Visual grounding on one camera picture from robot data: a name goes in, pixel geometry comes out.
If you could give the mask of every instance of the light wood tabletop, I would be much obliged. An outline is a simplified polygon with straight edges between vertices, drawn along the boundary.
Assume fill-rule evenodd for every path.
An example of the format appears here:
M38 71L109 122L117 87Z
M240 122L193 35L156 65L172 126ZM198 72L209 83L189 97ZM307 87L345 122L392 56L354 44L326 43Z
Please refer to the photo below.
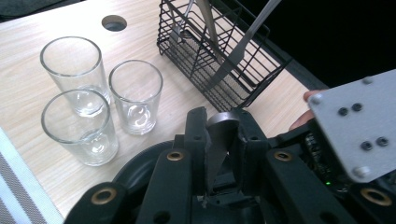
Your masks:
M0 23L0 127L64 217L87 189L111 181L138 152L183 134L188 111L204 106L209 118L217 113L171 61L160 55L156 45L159 4L160 0L89 0ZM102 25L108 15L123 17L127 27L108 31ZM120 150L113 161L99 167L78 162L47 137L40 124L45 104L60 91L42 67L39 54L51 40L67 35L86 37L99 46L106 77L118 63L138 59L154 64L164 79L157 125L150 133L125 133L111 103ZM284 70L246 110L272 137L286 132L305 112L305 91Z

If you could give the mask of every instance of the human hand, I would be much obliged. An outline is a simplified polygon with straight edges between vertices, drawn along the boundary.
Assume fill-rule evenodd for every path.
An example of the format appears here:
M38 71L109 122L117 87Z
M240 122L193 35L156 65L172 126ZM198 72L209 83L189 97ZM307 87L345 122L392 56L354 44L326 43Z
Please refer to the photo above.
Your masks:
M304 93L303 98L304 100L307 102L308 98L311 95L315 95L321 91L307 91ZM291 124L291 126L289 127L289 131L296 129L300 126L302 126L303 124L306 124L310 119L312 119L314 117L314 114L312 113L311 110L306 111L305 113L303 113L299 118L297 118L296 121L294 121L293 124Z

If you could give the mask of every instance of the clear glass cup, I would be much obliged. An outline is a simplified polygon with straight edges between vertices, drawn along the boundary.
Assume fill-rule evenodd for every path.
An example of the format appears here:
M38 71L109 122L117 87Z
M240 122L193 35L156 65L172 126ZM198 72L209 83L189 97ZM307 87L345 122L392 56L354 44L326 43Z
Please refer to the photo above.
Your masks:
M79 36L52 40L41 50L40 62L61 91L98 91L110 103L102 53L91 40Z
M117 154L119 142L110 107L97 91L71 90L52 98L45 106L44 132L82 163L99 166Z
M132 134L151 131L156 124L163 89L161 72L151 63L126 61L111 71L109 86L122 129Z

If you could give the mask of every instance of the glass rim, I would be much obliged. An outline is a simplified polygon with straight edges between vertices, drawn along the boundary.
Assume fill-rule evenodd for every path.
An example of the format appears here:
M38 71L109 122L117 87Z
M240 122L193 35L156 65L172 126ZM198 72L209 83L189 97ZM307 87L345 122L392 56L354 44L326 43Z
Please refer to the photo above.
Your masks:
M91 69L89 69L89 70L87 70L87 71L85 71L85 72L83 72L83 73L77 74L77 75L70 75L70 74L63 74L63 73L56 72L56 71L50 69L50 68L46 65L46 63L44 62L44 52L46 51L46 49L47 49L51 44L53 44L54 42L56 42L56 41L58 41L58 40L61 40L61 39L66 39L66 38L76 38L76 39L82 39L82 40L88 41L89 43L91 43L91 44L98 50L98 53L99 53L98 60L97 60L97 62L95 63L95 65L94 65ZM91 71L95 70L95 69L100 65L101 61L102 61L102 51L99 49L99 47L98 47L93 41L91 41L90 39L87 39L87 38L81 37L81 36L75 36L75 35L62 36L62 37L58 37L58 38L56 38L56 39L53 39L53 40L51 40L48 44L46 44L46 46L44 46L44 48L43 48L43 49L41 50L41 52L40 52L40 62L41 62L41 65L43 65L43 67L44 67L47 71L51 72L53 75L58 76L58 77L81 77L81 76L84 76L84 75L90 73Z
M46 112L47 112L47 110L49 109L50 105L51 105L54 101L56 101L59 97L64 96L64 95L66 95L67 93L72 92L72 91L85 91L85 92L94 93L96 96L99 96L99 97L105 102L106 112L107 112L105 121L103 122L103 124L101 125L101 127L100 127L97 131L94 132L94 134L89 135L88 137L84 137L84 138L82 138L82 139L78 139L78 140L76 140L76 141L64 140L64 139L61 139L61 138L59 138L59 137L53 135L53 134L47 129L46 122L45 122L45 115L46 115ZM109 120L110 120L110 106L109 106L109 104L108 104L108 101L107 101L106 98L105 98L102 94L100 94L98 91L92 91L92 90L79 90L79 89L74 89L74 90L70 90L70 91L61 92L61 93L57 94L56 96L54 96L52 99L49 100L49 102L48 102L48 103L46 104L46 106L44 107L43 112L41 113L41 127L43 128L44 133L46 133L51 139L55 140L56 142L59 142L59 143L62 143L62 144L70 144L70 145L71 145L71 144L84 143L84 142L86 142L86 141L92 140L93 138L95 138L95 137L97 136L97 134L101 133L101 132L105 129L105 127L107 126Z
M161 81L161 83L160 83L160 88L158 89L157 92L155 92L154 95L150 96L149 98L147 98L147 99L145 99L145 100L140 100L140 101L139 101L139 100L127 99L127 98L125 98L125 97L120 96L120 95L116 92L116 90L114 90L113 85L112 85L112 78L113 78L113 75L114 75L114 73L116 72L116 70L117 70L118 68L120 68L121 66L125 65L126 63L136 63L136 62L138 62L138 63L145 63L145 64L149 65L151 68L153 68L153 69L156 71L157 75L160 77L160 81ZM163 75L161 74L160 70L158 70L158 68L157 68L156 66L154 66L152 63L148 63L148 62L142 61L142 60L127 60L127 61L125 61L125 62L122 62L122 63L117 64L117 65L113 68L113 70L111 70L110 75L109 75L109 77L108 77L108 86L109 86L111 92L112 92L118 99L120 99L120 100L122 100L122 101L124 101L124 102L128 102L128 103L145 103L145 102L151 101L152 99L156 98L158 95L161 94L161 91L163 90Z

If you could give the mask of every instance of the metal wire rack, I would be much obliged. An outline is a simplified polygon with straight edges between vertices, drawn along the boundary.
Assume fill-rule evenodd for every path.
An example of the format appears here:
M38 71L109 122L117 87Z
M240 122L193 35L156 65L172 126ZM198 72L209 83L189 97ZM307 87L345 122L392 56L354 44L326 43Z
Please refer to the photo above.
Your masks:
M269 29L263 25L262 31L247 45L241 63L234 64L233 71L226 77L215 77L222 61L227 60L255 19L236 0L232 3L235 7L229 5L220 0L211 1L219 40L217 47L195 3L187 17L183 15L187 0L162 0L160 4L157 45L161 55L165 54L218 111L249 106L289 62L266 43ZM179 33L175 33L176 25L180 26Z

